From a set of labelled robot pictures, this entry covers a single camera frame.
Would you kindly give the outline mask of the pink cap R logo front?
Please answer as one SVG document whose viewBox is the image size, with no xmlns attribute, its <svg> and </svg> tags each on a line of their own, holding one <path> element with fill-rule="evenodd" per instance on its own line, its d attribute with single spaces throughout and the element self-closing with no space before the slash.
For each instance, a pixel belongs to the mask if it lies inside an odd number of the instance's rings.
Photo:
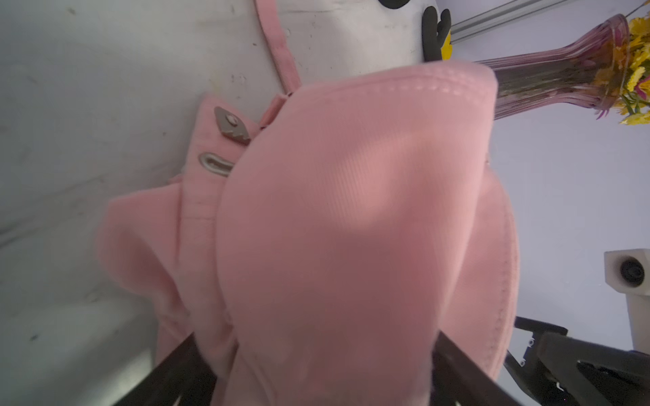
<svg viewBox="0 0 650 406">
<path fill-rule="evenodd" d="M 256 11 L 284 92 L 257 122 L 204 96 L 183 172 L 100 228 L 108 273 L 152 301 L 157 365 L 193 334 L 210 405 L 430 405 L 444 333 L 497 383 L 519 260 L 494 71 L 303 86 L 276 3 Z"/>
</svg>

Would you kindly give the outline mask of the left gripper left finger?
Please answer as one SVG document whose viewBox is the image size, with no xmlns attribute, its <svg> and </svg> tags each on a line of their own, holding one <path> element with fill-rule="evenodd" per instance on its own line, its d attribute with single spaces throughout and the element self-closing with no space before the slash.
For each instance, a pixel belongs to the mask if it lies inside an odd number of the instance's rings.
<svg viewBox="0 0 650 406">
<path fill-rule="evenodd" d="M 203 360 L 193 334 L 115 406 L 208 406 L 218 378 Z"/>
</svg>

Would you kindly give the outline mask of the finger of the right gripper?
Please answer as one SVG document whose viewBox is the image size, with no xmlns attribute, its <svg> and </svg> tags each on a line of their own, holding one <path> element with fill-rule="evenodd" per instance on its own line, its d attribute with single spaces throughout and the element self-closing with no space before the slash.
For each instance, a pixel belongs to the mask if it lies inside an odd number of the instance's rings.
<svg viewBox="0 0 650 406">
<path fill-rule="evenodd" d="M 522 360 L 506 355 L 504 367 L 540 405 L 648 405 L 649 356 L 568 336 L 550 323 L 517 317 L 531 333 Z"/>
</svg>

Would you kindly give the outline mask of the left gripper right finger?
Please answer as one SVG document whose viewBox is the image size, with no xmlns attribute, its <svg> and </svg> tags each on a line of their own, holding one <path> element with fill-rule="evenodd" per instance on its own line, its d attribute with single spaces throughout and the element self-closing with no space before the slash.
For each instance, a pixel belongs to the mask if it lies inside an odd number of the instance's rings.
<svg viewBox="0 0 650 406">
<path fill-rule="evenodd" d="M 431 405 L 519 405 L 444 333 L 432 362 Z"/>
</svg>

